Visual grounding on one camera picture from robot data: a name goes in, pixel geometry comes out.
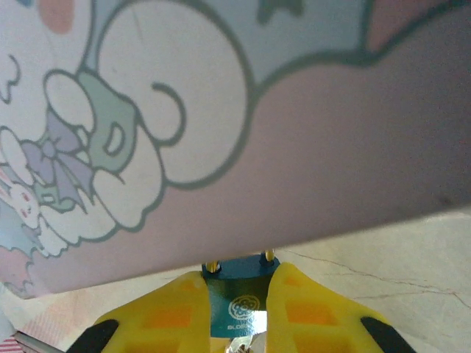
white marble floor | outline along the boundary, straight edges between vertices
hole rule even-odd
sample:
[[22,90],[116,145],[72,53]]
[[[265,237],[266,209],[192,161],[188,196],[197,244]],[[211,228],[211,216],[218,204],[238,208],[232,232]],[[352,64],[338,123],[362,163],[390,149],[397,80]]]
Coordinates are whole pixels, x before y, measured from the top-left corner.
[[[277,251],[317,282],[385,315],[418,352],[471,352],[471,211]],[[101,314],[188,268],[22,301],[0,291],[15,327],[67,349]]]

gold screw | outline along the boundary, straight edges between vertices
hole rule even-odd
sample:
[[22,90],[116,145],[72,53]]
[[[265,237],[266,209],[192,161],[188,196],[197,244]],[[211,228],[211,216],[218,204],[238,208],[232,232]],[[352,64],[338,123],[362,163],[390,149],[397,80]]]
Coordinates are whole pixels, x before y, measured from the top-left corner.
[[274,249],[265,250],[265,258],[266,258],[266,261],[268,261],[269,263],[273,261],[275,259],[275,250]]
[[215,274],[221,268],[221,264],[219,263],[219,261],[206,263],[205,266],[206,266],[206,271],[208,271],[210,274]]

white logo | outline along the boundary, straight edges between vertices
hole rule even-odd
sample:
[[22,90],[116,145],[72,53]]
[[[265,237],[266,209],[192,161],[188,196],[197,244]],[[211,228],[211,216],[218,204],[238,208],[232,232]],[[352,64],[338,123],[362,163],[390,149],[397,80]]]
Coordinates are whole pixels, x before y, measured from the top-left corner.
[[260,300],[256,296],[238,296],[229,304],[229,315],[235,320],[247,320],[258,309]]

red striped fabric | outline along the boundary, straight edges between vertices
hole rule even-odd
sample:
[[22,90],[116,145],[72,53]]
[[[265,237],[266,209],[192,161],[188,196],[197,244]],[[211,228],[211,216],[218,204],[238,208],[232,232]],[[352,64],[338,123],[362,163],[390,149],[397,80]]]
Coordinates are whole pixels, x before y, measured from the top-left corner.
[[8,338],[0,343],[0,353],[22,353],[24,350],[18,345],[15,338]]

metal rod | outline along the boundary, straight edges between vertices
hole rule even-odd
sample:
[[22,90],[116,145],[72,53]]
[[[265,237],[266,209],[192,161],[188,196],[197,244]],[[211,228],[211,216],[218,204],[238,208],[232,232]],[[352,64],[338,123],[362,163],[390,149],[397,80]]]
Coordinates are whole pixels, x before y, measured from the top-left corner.
[[17,331],[13,337],[18,341],[19,344],[32,349],[37,353],[64,353],[41,340],[27,335],[26,333]]

